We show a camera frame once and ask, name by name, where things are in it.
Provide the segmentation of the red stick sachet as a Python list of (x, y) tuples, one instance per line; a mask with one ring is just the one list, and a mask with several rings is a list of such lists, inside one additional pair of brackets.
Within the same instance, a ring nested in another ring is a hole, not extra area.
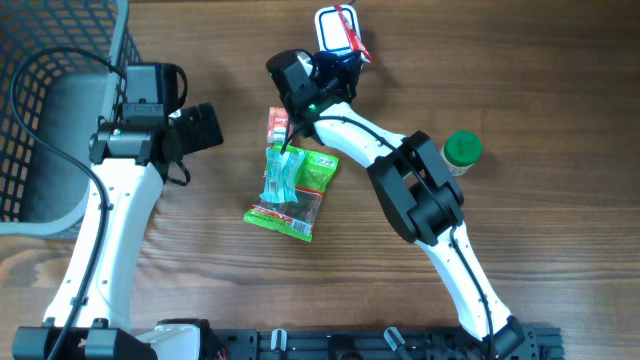
[(358, 16), (353, 8), (353, 3), (334, 5), (333, 8), (337, 12), (341, 26), (346, 34), (351, 52), (353, 54), (359, 52), (363, 61), (372, 64), (373, 58), (360, 36)]

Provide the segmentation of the orange red tissue pack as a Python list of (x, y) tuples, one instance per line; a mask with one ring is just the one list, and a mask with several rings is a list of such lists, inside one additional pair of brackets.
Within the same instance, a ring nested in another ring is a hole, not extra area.
[(267, 142), (269, 144), (283, 143), (291, 129), (287, 111), (281, 107), (271, 107), (268, 117)]

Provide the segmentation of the red teal snack packet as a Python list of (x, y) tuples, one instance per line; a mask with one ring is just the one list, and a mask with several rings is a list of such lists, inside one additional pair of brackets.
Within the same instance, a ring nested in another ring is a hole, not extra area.
[(265, 154), (265, 181), (260, 199), (274, 204), (297, 203), (296, 181), (306, 153), (292, 146), (282, 152), (280, 146), (273, 146)]

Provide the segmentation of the green candy bag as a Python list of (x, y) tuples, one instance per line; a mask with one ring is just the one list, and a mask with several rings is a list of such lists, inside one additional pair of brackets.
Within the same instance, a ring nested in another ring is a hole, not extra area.
[(337, 170), (338, 159), (316, 151), (297, 149), (306, 153), (296, 181), (298, 202), (274, 204), (261, 200), (259, 195), (257, 202), (245, 212), (243, 220), (309, 242), (325, 191)]

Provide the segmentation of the green lidded white jar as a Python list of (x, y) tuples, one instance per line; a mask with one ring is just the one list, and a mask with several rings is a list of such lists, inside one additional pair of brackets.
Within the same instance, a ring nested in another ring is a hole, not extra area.
[(453, 176), (465, 174), (481, 157), (483, 145), (474, 133), (460, 130), (452, 134), (440, 150)]

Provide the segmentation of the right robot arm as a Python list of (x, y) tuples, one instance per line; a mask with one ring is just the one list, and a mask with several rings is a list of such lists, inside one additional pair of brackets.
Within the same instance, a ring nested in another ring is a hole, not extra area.
[(361, 68), (358, 52), (304, 49), (282, 51), (266, 63), (294, 134), (336, 149), (366, 169), (386, 219), (430, 259), (462, 328), (486, 358), (505, 359), (524, 334), (473, 251), (462, 191), (428, 135), (387, 131), (352, 109)]

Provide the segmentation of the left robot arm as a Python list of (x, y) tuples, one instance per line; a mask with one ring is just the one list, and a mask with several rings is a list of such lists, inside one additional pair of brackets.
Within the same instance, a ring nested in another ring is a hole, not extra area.
[(90, 141), (89, 198), (65, 279), (39, 327), (17, 330), (16, 359), (204, 359), (216, 338), (202, 319), (162, 320), (131, 332), (133, 278), (168, 169), (190, 153), (222, 144), (209, 103), (186, 108), (188, 83), (174, 64), (126, 69), (118, 121)]

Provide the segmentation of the white barcode scanner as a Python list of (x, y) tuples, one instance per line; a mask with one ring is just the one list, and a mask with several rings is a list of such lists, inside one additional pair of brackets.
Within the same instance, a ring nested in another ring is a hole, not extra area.
[(318, 46), (320, 51), (345, 55), (351, 53), (351, 49), (333, 6), (320, 8), (315, 14)]

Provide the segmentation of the grey plastic mesh basket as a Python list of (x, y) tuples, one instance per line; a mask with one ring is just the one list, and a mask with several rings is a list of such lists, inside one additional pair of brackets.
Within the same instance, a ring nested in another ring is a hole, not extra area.
[(125, 82), (118, 68), (140, 61), (127, 0), (4, 1), (1, 4), (1, 232), (74, 239), (89, 178), (36, 143), (83, 164), (99, 125), (115, 120)]

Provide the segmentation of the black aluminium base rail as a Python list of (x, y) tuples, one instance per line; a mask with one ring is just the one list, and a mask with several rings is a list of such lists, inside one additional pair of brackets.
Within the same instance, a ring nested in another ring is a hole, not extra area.
[(224, 329), (211, 332), (211, 359), (484, 359), (486, 350), (460, 327), (405, 331), (272, 331)]

